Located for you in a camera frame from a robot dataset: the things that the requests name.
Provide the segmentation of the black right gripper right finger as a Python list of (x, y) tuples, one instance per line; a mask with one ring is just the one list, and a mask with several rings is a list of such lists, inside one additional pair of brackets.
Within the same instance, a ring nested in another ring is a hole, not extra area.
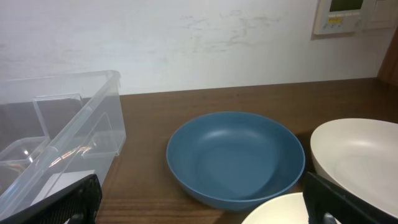
[(383, 212), (312, 172), (305, 174), (303, 199), (308, 213), (309, 224), (397, 224), (396, 217)]

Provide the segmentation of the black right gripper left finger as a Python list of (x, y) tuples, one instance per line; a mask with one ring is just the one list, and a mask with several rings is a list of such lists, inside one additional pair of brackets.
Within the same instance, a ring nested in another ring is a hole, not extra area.
[(30, 207), (1, 220), (3, 224), (95, 224), (102, 199), (96, 174), (90, 174)]

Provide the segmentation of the cream large bowl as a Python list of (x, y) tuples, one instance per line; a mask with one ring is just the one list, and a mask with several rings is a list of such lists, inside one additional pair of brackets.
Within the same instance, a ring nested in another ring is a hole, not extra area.
[(242, 224), (309, 224), (302, 192), (285, 194), (264, 202)]

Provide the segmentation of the beige large bowl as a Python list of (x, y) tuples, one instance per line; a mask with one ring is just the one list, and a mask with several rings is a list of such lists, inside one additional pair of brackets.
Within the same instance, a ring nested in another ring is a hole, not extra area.
[(310, 148), (318, 175), (397, 216), (397, 124), (336, 119), (313, 131)]

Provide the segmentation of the blue bowl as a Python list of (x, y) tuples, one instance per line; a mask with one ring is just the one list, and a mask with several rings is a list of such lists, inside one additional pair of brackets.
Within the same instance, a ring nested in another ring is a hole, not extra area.
[(191, 197), (210, 207), (249, 210), (287, 193), (305, 169), (305, 152), (288, 128), (259, 114), (198, 116), (173, 133), (167, 165)]

